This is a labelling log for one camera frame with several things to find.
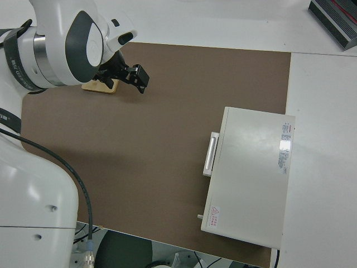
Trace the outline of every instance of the product label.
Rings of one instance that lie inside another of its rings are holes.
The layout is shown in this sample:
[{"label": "product label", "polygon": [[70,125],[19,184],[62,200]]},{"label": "product label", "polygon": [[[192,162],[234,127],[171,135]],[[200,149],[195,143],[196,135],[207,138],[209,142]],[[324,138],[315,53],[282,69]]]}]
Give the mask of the product label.
[{"label": "product label", "polygon": [[288,160],[289,154],[291,151],[291,135],[292,135],[293,126],[286,122],[282,126],[282,133],[280,139],[280,152],[278,159],[278,168],[279,172],[282,174],[287,174],[288,172]]}]

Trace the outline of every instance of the cable connector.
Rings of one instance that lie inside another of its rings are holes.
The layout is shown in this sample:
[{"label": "cable connector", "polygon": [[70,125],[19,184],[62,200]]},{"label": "cable connector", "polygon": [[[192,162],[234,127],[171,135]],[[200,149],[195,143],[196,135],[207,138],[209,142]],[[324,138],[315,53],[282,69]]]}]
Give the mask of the cable connector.
[{"label": "cable connector", "polygon": [[93,241],[88,240],[86,243],[83,268],[94,268]]}]

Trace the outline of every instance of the white box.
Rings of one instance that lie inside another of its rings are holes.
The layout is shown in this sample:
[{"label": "white box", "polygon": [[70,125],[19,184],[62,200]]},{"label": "white box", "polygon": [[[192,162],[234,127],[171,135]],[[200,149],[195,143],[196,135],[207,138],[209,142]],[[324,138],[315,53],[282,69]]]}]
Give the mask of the white box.
[{"label": "white box", "polygon": [[226,107],[201,229],[280,249],[295,118]]}]

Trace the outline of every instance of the warning label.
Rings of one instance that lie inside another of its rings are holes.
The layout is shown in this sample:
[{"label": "warning label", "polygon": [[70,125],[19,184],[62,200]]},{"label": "warning label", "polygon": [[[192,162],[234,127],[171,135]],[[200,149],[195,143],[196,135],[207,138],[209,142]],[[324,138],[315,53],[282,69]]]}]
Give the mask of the warning label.
[{"label": "warning label", "polygon": [[218,219],[219,219],[219,210],[220,208],[212,205],[210,208],[210,217],[209,217],[209,223],[208,226],[212,228],[217,228],[218,225]]}]

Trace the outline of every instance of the red warning triangle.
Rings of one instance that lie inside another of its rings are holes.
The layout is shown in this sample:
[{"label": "red warning triangle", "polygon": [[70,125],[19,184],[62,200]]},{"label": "red warning triangle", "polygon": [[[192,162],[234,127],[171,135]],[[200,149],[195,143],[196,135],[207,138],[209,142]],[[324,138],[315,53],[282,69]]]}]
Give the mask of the red warning triangle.
[{"label": "red warning triangle", "polygon": [[219,210],[215,207],[212,207],[212,215],[219,213]]}]

